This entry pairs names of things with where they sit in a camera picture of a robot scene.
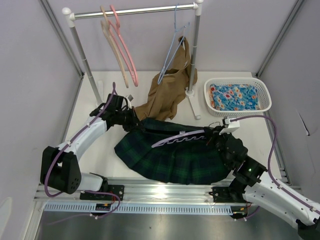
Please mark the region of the tan brown skirt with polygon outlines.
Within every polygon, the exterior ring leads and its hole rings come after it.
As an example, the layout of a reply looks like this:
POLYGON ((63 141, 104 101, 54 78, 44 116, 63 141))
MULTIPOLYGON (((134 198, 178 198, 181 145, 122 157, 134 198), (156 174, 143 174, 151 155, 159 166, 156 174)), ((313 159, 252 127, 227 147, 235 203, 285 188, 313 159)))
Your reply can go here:
POLYGON ((184 39, 173 58, 171 68, 165 72, 160 84, 159 74, 152 79, 147 102, 135 108, 139 120, 147 118, 158 121, 173 119, 178 104, 186 98, 186 88, 190 83, 191 56, 189 42, 184 39))

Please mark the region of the white clothes rack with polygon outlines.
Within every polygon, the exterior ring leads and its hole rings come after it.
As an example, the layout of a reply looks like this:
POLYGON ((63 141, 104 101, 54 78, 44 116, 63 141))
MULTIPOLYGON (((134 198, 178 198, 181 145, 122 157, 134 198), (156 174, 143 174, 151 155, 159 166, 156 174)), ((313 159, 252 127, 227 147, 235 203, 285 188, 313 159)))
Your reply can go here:
MULTIPOLYGON (((94 11, 76 13, 68 7, 62 14, 71 31, 76 48, 83 62, 86 73, 91 70, 119 70, 115 56, 106 38, 102 34, 98 19, 104 20, 103 13, 90 0, 88 4, 94 11)), ((190 0, 104 0, 99 5, 113 5, 120 21, 120 33, 127 45, 135 64, 136 71, 161 71, 174 35, 174 9, 179 4, 176 24, 181 27, 190 22, 186 34, 192 33, 190 82, 185 89, 186 97, 195 119, 201 119, 200 102, 195 91, 196 56, 203 1, 190 0)), ((105 10, 108 19, 115 19, 110 9, 105 10)))

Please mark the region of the purple hanger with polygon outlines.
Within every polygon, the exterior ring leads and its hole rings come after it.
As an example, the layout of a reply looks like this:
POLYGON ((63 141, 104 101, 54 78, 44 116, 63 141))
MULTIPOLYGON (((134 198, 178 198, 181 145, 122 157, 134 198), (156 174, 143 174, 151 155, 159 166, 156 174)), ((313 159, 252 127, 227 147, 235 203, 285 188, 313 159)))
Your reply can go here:
POLYGON ((178 135, 174 135, 171 137, 164 138, 156 143, 154 143, 151 147, 158 148, 164 145, 170 145, 174 143, 188 142, 193 140, 202 140, 205 138, 205 131, 195 130, 190 132, 180 133, 178 135))

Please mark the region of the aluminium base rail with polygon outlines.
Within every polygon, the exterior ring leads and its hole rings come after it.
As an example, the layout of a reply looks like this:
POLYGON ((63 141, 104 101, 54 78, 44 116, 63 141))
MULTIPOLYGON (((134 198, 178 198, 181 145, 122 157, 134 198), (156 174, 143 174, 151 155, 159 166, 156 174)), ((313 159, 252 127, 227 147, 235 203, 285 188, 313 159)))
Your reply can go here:
POLYGON ((226 179, 210 185, 181 185, 142 178, 108 178, 109 184, 124 186, 122 203, 128 204, 204 205, 209 202, 212 187, 227 187, 231 182, 226 179))

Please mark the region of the blue floral cloth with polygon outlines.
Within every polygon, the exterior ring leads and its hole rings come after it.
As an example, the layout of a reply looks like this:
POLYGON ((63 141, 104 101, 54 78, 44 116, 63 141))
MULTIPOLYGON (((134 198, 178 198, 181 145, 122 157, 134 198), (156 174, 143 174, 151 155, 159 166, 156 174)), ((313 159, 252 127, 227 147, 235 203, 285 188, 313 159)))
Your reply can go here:
POLYGON ((259 110, 257 89, 249 84, 211 84, 209 87, 211 106, 218 111, 259 110))

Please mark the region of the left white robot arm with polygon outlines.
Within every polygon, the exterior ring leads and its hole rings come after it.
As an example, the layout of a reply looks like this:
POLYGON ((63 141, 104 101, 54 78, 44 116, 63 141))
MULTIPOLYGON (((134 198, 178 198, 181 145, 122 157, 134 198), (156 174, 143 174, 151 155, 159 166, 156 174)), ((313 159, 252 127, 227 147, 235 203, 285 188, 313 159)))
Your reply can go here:
POLYGON ((87 149, 111 127, 122 126, 126 132, 139 124, 132 106, 131 95, 109 94, 90 114, 84 125, 69 140, 56 147, 48 146, 42 153, 40 182, 50 198, 56 197, 49 188, 59 194, 76 191, 91 192, 97 200, 108 196, 108 179, 96 173, 81 172, 79 161, 87 149))

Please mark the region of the pink hanger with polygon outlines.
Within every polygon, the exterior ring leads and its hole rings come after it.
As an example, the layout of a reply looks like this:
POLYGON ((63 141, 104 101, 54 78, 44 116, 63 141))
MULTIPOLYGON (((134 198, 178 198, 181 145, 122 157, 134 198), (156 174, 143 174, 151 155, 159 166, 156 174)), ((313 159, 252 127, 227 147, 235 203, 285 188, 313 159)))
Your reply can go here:
POLYGON ((112 13, 114 14, 114 18, 115 18, 115 23, 113 23, 112 21, 109 20, 110 30, 114 34, 115 42, 119 47, 121 58, 122 58, 122 61, 124 64, 125 73, 126 73, 126 69, 127 69, 127 71, 130 74, 130 77, 132 79, 133 85, 135 87, 138 87, 138 85, 139 85, 138 73, 137 73, 133 58, 131 56, 131 53, 125 43, 125 40, 123 39, 123 37, 121 35, 121 32, 120 32, 121 24, 120 24, 118 14, 116 12, 115 7, 112 4, 109 6, 109 8, 112 11, 112 13))

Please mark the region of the green plaid skirt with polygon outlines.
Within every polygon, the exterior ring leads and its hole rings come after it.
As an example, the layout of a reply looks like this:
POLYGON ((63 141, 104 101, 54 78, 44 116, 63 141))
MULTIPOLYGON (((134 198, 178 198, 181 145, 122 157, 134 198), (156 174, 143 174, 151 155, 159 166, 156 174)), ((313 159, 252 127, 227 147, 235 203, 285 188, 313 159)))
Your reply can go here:
POLYGON ((188 126, 146 118, 142 129, 127 133, 114 147, 115 154, 139 175, 154 181, 182 185, 210 185, 224 180, 230 170, 208 139, 183 141, 152 148, 152 145, 180 132, 199 130, 188 126))

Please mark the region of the white plastic basket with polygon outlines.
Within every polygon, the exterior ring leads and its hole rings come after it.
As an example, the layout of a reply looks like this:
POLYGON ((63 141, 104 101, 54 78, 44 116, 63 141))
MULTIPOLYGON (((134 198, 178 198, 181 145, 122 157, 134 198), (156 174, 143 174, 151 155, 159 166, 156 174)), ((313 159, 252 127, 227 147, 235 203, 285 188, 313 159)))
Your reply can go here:
POLYGON ((266 85, 253 77, 211 78, 203 92, 207 110, 215 117, 260 115, 272 106, 266 85))

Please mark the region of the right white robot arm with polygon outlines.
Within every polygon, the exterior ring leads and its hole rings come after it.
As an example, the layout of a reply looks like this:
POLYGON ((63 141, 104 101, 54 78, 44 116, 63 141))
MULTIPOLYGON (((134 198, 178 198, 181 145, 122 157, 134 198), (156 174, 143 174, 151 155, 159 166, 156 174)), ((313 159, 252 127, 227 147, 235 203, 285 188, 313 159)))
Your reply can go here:
POLYGON ((234 179, 227 188, 229 198, 253 203, 281 218, 304 240, 320 238, 320 205, 269 175, 268 169, 248 155, 239 138, 222 132, 222 126, 206 127, 208 145, 215 147, 234 179))

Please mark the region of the beige hanger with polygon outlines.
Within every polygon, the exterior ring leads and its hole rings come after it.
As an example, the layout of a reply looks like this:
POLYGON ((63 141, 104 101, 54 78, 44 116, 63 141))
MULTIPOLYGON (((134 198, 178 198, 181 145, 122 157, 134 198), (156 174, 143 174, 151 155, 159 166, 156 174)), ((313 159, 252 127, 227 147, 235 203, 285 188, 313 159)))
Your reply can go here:
POLYGON ((102 5, 100 6, 100 10, 101 10, 101 12, 103 14, 103 18, 104 18, 104 20, 100 21, 102 32, 103 32, 104 37, 106 38, 106 40, 109 44, 114 56, 115 56, 115 59, 118 63, 118 66, 120 67, 120 71, 122 74, 122 78, 123 78, 125 87, 128 89, 129 82, 128 82, 128 78, 126 75, 125 66, 124 66, 124 63, 122 60, 122 55, 120 53, 120 49, 119 49, 118 45, 116 44, 115 36, 111 31, 111 24, 109 22, 109 19, 108 19, 106 13, 105 13, 105 9, 102 5))

